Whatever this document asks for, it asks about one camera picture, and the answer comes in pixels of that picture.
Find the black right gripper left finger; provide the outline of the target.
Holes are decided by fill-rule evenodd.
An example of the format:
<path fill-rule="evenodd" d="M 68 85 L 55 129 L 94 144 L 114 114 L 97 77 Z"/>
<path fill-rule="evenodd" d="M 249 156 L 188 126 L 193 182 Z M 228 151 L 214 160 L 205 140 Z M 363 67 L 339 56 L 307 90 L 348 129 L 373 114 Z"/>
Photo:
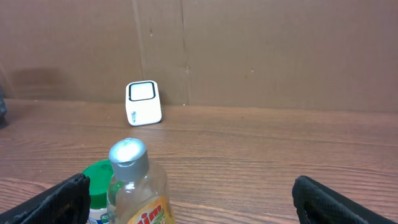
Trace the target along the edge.
<path fill-rule="evenodd" d="M 1 224 L 86 224 L 90 178 L 77 173 L 1 214 Z"/>

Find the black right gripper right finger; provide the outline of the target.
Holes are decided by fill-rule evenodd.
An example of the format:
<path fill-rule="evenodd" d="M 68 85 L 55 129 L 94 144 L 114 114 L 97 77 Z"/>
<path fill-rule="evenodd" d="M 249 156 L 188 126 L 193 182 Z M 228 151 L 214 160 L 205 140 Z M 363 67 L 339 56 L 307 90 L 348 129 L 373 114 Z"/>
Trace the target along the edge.
<path fill-rule="evenodd" d="M 304 175 L 292 197 L 300 224 L 397 224 Z"/>

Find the green lid Knorr jar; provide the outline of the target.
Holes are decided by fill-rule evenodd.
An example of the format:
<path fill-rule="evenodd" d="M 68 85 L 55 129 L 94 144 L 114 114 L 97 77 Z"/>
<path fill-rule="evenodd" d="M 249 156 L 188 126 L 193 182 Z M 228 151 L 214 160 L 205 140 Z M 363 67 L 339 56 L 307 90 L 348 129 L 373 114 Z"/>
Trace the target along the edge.
<path fill-rule="evenodd" d="M 83 174 L 90 178 L 89 224 L 108 224 L 107 192 L 113 170 L 109 159 L 88 166 Z"/>

